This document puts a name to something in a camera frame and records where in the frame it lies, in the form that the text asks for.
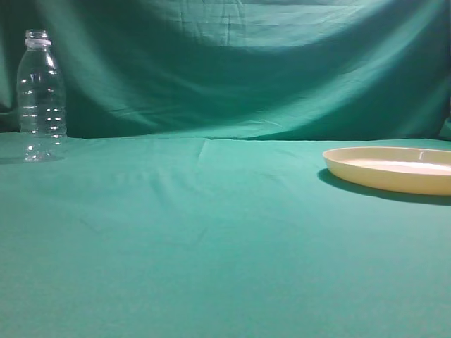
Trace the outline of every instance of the bottle neck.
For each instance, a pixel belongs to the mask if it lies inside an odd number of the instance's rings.
[[[27,46],[27,51],[50,51],[49,46]]]

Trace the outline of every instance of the green tablecloth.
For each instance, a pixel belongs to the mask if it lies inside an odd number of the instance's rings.
[[[325,171],[357,145],[0,134],[0,337],[423,338],[451,333],[451,199]]]

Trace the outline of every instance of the yellow plate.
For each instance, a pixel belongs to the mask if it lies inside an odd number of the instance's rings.
[[[392,192],[451,195],[451,151],[357,147],[326,151],[329,170],[344,180]]]

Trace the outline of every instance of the plastic bottle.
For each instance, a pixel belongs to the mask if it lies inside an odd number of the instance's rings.
[[[63,76],[50,52],[45,30],[28,30],[27,51],[17,76],[20,132],[26,134],[25,160],[46,161],[58,156],[66,137],[66,91]]]

